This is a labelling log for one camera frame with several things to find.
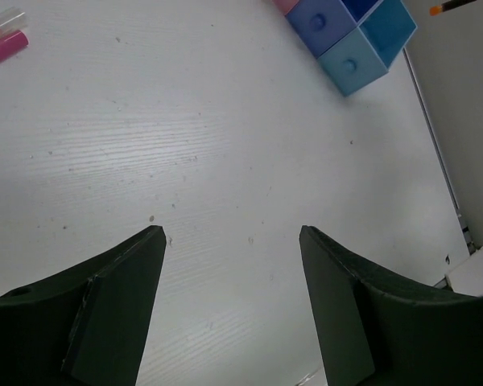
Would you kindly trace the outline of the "orange gel pen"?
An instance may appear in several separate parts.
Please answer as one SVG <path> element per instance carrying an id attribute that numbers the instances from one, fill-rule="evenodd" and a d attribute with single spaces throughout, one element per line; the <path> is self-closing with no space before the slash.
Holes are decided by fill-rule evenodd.
<path id="1" fill-rule="evenodd" d="M 475 2 L 476 0 L 450 0 L 444 3 L 441 3 L 437 6 L 432 6 L 429 10 L 429 14 L 431 16 L 436 16 L 438 14 L 442 14 L 444 12 L 455 10 L 459 7 L 468 5 L 470 3 Z"/>

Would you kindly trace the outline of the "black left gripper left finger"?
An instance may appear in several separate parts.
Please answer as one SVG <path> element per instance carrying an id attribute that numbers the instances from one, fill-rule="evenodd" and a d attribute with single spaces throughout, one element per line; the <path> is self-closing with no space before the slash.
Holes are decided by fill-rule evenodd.
<path id="1" fill-rule="evenodd" d="M 135 384 L 165 249 L 151 225 L 0 296 L 0 385 Z"/>

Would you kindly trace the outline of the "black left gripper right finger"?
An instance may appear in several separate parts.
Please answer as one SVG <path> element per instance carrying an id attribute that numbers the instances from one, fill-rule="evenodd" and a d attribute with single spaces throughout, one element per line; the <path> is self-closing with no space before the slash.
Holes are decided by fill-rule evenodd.
<path id="1" fill-rule="evenodd" d="M 330 385 L 483 385 L 483 296 L 394 273 L 318 228 L 299 234 Z"/>

